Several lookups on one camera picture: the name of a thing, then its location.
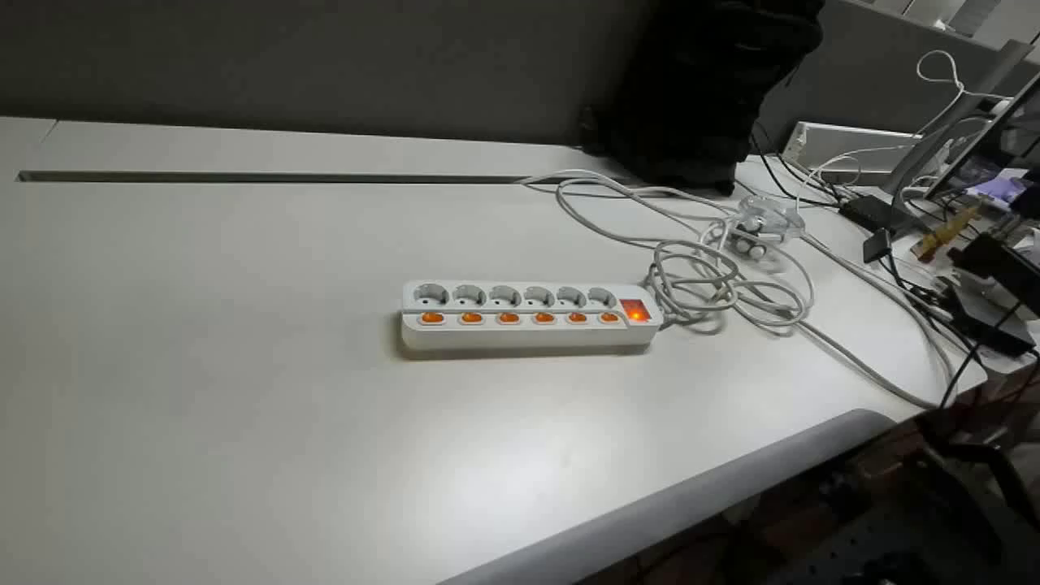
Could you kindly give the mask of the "white six-socket power strip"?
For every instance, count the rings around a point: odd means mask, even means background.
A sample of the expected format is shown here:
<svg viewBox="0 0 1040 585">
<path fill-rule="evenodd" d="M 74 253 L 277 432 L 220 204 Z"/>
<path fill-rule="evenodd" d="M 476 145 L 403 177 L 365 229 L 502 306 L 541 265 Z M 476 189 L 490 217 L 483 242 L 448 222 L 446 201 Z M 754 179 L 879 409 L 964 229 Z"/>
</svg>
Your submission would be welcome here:
<svg viewBox="0 0 1040 585">
<path fill-rule="evenodd" d="M 632 284 L 413 281 L 399 343 L 413 353 L 646 350 L 659 301 Z"/>
</svg>

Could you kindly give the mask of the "black bag on table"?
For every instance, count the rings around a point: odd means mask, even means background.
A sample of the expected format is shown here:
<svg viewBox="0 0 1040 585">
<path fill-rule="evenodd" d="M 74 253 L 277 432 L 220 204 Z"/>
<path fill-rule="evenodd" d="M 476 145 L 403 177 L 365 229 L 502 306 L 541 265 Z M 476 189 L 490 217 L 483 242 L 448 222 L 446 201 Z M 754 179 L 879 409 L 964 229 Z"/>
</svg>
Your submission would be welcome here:
<svg viewBox="0 0 1040 585">
<path fill-rule="evenodd" d="M 727 195 L 768 96 L 821 44 L 827 0 L 659 0 L 582 145 L 649 184 Z"/>
</svg>

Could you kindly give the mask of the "white flat box device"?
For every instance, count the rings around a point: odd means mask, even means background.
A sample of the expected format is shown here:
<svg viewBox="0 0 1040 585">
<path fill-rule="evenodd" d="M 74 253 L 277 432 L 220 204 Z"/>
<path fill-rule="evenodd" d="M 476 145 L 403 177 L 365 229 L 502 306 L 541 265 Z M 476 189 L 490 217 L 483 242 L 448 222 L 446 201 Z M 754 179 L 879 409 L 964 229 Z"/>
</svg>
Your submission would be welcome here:
<svg viewBox="0 0 1040 585">
<path fill-rule="evenodd" d="M 904 130 L 801 119 L 785 159 L 812 179 L 885 179 L 918 142 Z"/>
</svg>

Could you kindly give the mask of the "black power adapter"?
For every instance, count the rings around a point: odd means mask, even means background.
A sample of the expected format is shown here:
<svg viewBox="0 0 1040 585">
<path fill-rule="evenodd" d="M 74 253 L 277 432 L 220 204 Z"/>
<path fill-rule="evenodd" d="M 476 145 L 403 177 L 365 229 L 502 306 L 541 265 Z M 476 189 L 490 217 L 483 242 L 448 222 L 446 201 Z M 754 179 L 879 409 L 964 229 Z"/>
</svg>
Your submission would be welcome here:
<svg viewBox="0 0 1040 585">
<path fill-rule="evenodd" d="M 954 326 L 985 347 L 1022 358 L 1036 347 L 1027 315 L 1036 309 L 1036 297 L 1019 297 L 996 281 L 940 281 L 943 309 L 954 315 Z"/>
</svg>

